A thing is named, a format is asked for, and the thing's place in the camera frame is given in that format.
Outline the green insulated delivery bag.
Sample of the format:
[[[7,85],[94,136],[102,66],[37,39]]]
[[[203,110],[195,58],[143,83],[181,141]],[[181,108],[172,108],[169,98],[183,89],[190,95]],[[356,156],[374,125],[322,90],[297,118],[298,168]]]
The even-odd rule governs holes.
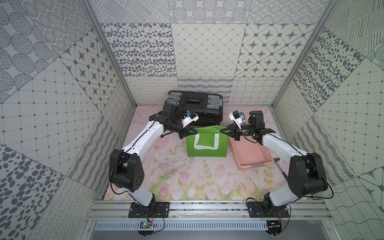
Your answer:
[[[186,137],[188,156],[225,158],[228,151],[228,136],[221,133],[224,128],[221,126],[197,128],[197,134]]]

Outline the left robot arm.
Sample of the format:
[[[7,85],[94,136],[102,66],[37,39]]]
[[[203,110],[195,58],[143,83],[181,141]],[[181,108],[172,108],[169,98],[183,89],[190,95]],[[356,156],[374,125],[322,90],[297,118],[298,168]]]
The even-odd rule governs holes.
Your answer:
[[[128,193],[141,207],[152,207],[156,198],[144,185],[145,172],[141,158],[158,138],[168,133],[177,133],[180,139],[197,134],[192,123],[199,119],[193,110],[181,112],[179,107],[165,103],[162,111],[149,117],[139,135],[122,150],[113,150],[110,155],[109,183]]]

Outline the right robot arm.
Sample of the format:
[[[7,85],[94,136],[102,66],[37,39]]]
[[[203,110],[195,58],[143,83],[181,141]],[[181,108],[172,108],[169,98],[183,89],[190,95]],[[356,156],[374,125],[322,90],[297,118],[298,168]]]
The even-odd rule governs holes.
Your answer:
[[[251,137],[252,143],[268,148],[289,163],[288,172],[282,171],[287,184],[264,196],[262,209],[265,213],[270,215],[272,211],[281,210],[303,197],[329,188],[323,160],[319,154],[298,149],[282,139],[274,130],[266,128],[262,111],[251,111],[247,124],[243,122],[244,117],[242,112],[229,113],[233,123],[220,132],[235,141],[239,141],[240,137]]]

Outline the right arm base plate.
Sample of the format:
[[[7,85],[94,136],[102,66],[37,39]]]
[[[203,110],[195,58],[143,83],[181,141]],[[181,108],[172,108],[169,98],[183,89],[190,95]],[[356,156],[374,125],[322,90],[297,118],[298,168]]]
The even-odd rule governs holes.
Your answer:
[[[288,218],[290,212],[287,206],[276,207],[272,204],[256,201],[247,202],[250,218]]]

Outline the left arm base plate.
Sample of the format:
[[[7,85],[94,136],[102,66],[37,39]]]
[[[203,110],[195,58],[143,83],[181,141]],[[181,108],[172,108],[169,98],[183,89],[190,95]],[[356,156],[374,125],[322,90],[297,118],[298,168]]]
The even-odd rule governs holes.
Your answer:
[[[132,203],[129,218],[168,218],[170,202],[151,202],[148,207]]]

